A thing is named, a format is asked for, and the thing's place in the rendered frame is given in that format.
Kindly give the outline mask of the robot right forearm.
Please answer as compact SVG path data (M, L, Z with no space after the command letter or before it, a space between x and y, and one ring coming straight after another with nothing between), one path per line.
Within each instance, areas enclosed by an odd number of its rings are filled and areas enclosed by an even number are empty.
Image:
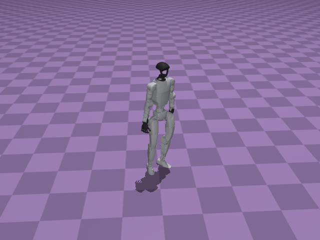
M149 119L149 114L150 114L150 107L149 103L146 101L144 105L144 114L143 114L143 122L147 122L147 119Z

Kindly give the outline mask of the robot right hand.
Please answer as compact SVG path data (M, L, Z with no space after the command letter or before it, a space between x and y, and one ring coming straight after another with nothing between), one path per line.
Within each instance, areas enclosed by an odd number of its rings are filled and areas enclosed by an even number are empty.
M148 122L149 122L149 119L147 119L146 122L143 122L143 121L142 121L143 124L142 124L142 126L141 126L141 131L143 131L143 132L145 132L145 133L149 133L148 130L151 131L151 130L149 129L149 127L148 127Z

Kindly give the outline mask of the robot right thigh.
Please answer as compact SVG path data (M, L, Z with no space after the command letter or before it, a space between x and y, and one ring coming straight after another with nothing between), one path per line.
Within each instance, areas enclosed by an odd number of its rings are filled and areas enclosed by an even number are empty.
M157 121L157 116L153 115L152 117L148 118L148 125L150 126L149 132L149 146L150 149L157 149L157 138L159 133L159 124Z

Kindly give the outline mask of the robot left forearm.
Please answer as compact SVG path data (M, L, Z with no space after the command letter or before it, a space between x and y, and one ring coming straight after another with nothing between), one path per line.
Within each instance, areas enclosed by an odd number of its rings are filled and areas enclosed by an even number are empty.
M173 99L168 99L169 100L169 110L171 111L172 109L175 110L175 98Z

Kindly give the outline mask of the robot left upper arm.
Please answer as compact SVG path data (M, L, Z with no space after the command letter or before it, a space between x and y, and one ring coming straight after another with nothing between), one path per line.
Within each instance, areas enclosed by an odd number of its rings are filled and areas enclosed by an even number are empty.
M170 94L169 94L169 99L173 99L176 97L176 94L173 92L174 90L174 84L175 84L175 80L171 77L168 77L171 80L171 88L170 88Z

